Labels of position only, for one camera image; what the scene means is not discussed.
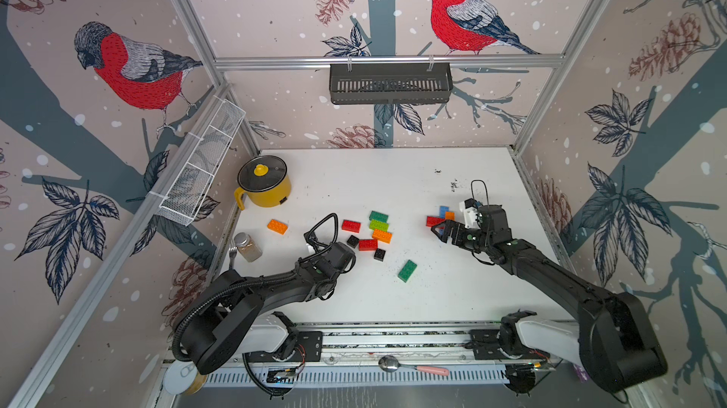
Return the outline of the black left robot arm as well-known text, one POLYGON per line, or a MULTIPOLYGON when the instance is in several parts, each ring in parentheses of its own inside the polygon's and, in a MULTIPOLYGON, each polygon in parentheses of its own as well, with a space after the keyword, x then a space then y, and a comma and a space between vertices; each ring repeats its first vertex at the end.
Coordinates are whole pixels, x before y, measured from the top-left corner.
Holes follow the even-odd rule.
POLYGON ((209 374, 233 356, 255 320, 288 304, 329 299, 340 275, 355 266, 353 250, 338 241, 339 218, 329 213, 304 234, 314 248, 293 270, 272 276, 242 277, 228 270, 215 279, 172 326, 175 360, 192 362, 209 374))

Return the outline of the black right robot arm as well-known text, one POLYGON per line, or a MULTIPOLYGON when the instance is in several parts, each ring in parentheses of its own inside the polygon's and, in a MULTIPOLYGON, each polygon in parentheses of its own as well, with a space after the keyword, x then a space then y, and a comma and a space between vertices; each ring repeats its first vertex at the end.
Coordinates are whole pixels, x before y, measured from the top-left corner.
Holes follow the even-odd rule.
POLYGON ((487 264, 528 282, 564 308, 573 323, 559 326, 532 311, 501 320, 500 347, 508 355, 527 349, 554 354, 577 364, 609 393, 647 382, 668 372, 664 355, 642 302, 633 294, 615 294, 576 276, 547 258, 535 245, 516 239, 500 205, 464 202, 463 223, 445 220, 432 226, 443 241, 484 253, 487 264))

